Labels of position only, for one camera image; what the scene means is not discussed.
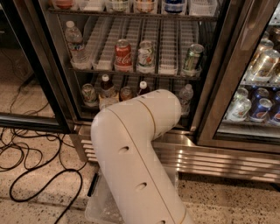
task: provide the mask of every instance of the blue can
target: blue can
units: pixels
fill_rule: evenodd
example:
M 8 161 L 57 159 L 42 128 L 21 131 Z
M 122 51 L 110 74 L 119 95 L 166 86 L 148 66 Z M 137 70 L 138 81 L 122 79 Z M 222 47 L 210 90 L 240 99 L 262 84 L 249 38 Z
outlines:
M 273 104 L 280 104 L 280 91 L 276 92 L 273 96 Z
M 168 13 L 180 13 L 183 11 L 185 0 L 164 0 L 164 10 Z
M 254 103 L 255 100 L 259 101 L 262 98 L 269 98 L 270 92 L 264 87 L 259 87 L 252 95 L 252 103 Z
M 273 92 L 277 92 L 277 91 L 279 91 L 279 90 L 280 90 L 280 87 L 273 87 L 273 88 L 272 88 L 272 91 L 273 91 Z
M 267 98 L 262 98 L 260 100 L 255 100 L 251 110 L 248 112 L 250 121 L 262 123 L 266 115 L 268 114 L 268 111 L 272 107 L 272 102 Z
M 280 104 L 274 105 L 269 111 L 269 123 L 280 125 Z

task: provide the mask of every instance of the red soda can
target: red soda can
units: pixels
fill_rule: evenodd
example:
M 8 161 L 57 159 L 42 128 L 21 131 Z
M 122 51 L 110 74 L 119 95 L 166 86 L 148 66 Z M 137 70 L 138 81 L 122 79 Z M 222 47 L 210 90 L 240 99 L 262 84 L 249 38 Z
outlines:
M 115 45 L 115 70 L 128 72 L 131 68 L 131 45 L 127 39 L 119 39 Z

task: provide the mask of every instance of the refrigerator door frame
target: refrigerator door frame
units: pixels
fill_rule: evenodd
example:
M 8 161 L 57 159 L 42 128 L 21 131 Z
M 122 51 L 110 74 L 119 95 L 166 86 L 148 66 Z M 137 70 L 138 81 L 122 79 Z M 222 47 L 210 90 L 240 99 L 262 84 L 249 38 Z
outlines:
M 239 24 L 242 24 L 241 31 L 237 30 L 237 33 L 234 34 L 238 34 L 234 49 L 232 52 L 227 53 L 210 96 L 204 119 L 199 128 L 197 144 L 200 146 L 279 153 L 279 145 L 275 143 L 257 143 L 256 141 L 245 139 L 244 141 L 222 140 L 215 136 L 231 98 L 247 68 L 247 64 L 256 49 L 256 45 L 279 1 L 254 0 L 251 2 L 252 4 L 248 8 L 248 12 L 246 12 L 245 20 L 239 21 Z
M 71 104 L 67 103 L 63 89 L 59 85 L 60 71 L 36 13 L 31 11 L 26 1 L 1 0 L 0 3 L 55 114 L 55 118 L 48 118 L 0 113 L 0 126 L 71 133 L 74 130 L 73 113 L 69 107 Z

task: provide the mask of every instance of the screw hole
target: screw hole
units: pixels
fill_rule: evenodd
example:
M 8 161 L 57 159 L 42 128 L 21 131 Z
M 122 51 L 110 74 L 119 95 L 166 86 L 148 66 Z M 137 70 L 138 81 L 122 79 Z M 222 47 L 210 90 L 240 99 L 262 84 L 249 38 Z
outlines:
M 124 146 L 119 150 L 119 153 L 120 154 L 126 153 L 129 149 L 130 149 L 129 146 Z
M 143 182 L 143 183 L 141 183 L 140 185 L 137 185 L 137 186 L 136 186 L 136 191 L 137 191 L 137 192 L 140 192 L 140 191 L 142 191 L 146 186 L 147 186 L 147 183 L 146 183 L 146 182 Z

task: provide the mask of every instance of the drink display cooler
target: drink display cooler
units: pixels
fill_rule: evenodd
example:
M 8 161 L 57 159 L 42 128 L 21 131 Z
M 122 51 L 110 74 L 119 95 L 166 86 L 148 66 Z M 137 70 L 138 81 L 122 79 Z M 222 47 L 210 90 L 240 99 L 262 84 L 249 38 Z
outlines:
M 114 2 L 1 1 L 10 25 L 16 27 L 12 19 L 16 12 L 40 64 L 46 71 L 52 70 L 52 78 L 49 73 L 40 75 L 48 80 L 48 91 L 56 93 L 59 86 L 53 97 L 61 109 L 58 114 L 67 123 L 62 132 L 70 134 L 80 159 L 97 162 L 90 125 L 100 111 L 83 102 L 83 85 L 91 83 L 99 93 L 102 75 L 108 74 L 117 90 L 128 86 L 135 93 L 140 81 L 146 81 L 150 90 L 167 89 L 179 97 L 179 90 L 191 84 L 190 114 L 153 142 L 162 164 L 178 172 L 279 183 L 279 125 L 269 122 L 269 114 L 276 109 L 268 111 L 261 122 L 249 115 L 256 107 L 250 98 L 254 91 L 266 88 L 272 101 L 280 84 L 247 78 L 263 35 L 279 23 L 278 1 L 189 0 L 172 6 L 165 0 L 134 0 L 124 1 L 124 10 Z M 69 20 L 82 31 L 88 56 L 84 63 L 71 61 L 64 35 Z M 132 68 L 126 73 L 114 66 L 118 39 L 127 39 L 131 45 Z M 155 49 L 155 68 L 149 73 L 141 73 L 137 67 L 143 40 L 152 41 Z M 204 53 L 201 66 L 186 73 L 183 66 L 191 44 L 204 46 Z M 232 109 L 241 105 L 236 100 L 239 88 L 246 89 L 252 106 L 237 121 L 230 117 Z

